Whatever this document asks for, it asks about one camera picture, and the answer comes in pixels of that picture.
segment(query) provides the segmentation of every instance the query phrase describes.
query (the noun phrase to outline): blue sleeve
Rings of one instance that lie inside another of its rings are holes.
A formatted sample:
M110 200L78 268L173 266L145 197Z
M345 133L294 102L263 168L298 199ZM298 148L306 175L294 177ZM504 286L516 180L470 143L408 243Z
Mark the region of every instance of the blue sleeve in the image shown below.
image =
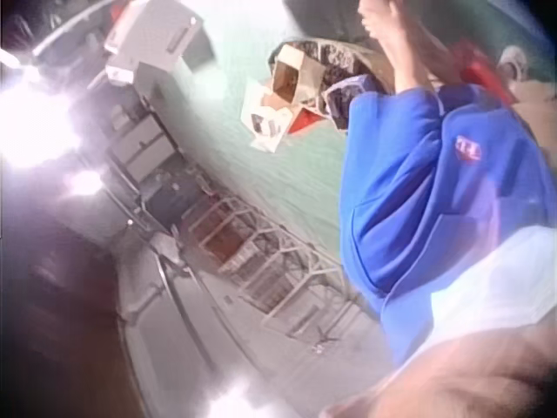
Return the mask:
M340 190L341 257L367 299L409 268L441 147L437 97L367 93L352 103Z

